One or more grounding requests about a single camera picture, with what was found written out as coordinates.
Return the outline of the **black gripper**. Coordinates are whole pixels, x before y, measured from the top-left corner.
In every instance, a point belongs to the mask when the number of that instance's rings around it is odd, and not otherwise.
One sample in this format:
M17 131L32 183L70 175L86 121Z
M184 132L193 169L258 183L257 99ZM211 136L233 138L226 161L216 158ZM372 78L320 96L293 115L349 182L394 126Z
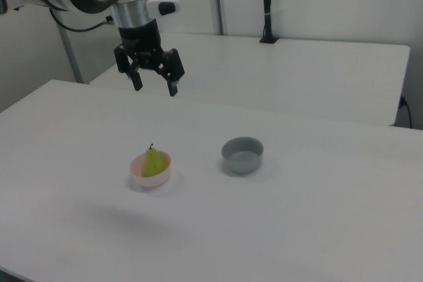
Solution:
M185 70L176 49L163 51L157 20L136 28L119 28L118 31L123 45L114 49L116 65L118 71L132 81L135 91L143 87L138 73L140 67L157 71L167 81L170 96L175 96Z

